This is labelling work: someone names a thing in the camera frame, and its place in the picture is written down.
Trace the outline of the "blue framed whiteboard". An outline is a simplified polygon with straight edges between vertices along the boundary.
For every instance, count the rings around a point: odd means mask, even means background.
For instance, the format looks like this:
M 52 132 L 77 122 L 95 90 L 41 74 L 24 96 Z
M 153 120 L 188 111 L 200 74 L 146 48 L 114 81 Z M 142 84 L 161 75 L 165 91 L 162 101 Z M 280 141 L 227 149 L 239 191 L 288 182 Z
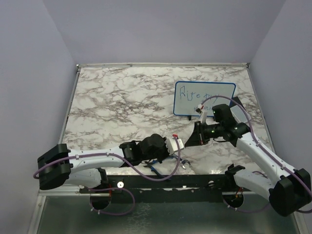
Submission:
M 178 81 L 175 84 L 173 114 L 176 116 L 199 116 L 198 105 L 204 102 L 203 111 L 213 116 L 212 107 L 231 103 L 236 89 L 235 83 Z

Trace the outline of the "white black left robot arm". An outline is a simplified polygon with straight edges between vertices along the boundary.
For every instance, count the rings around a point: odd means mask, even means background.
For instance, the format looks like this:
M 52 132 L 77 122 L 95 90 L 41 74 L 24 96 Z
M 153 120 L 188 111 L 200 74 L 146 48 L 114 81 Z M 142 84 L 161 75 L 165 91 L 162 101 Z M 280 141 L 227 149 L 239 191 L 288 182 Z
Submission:
M 158 134 L 104 150 L 70 150 L 64 143 L 57 144 L 37 159 L 38 170 L 33 177 L 39 180 L 41 190 L 72 183 L 100 193 L 108 185 L 107 179 L 101 176 L 100 168 L 137 166 L 152 159 L 162 162 L 176 152 L 176 145 L 177 141 L 173 138 Z

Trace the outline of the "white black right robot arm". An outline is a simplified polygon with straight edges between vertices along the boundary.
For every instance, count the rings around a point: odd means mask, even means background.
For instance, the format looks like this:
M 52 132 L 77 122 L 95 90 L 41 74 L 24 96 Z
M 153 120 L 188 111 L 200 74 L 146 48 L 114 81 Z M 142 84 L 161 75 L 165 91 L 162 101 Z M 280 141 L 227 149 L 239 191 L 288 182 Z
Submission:
M 255 175 L 243 166 L 230 166 L 224 178 L 225 187 L 234 191 L 246 188 L 267 199 L 281 216 L 288 216 L 312 201 L 311 177 L 305 169 L 290 166 L 256 138 L 244 122 L 237 122 L 226 104 L 212 108 L 215 124 L 195 122 L 185 147 L 206 145 L 210 139 L 222 137 L 244 152 L 266 174 Z

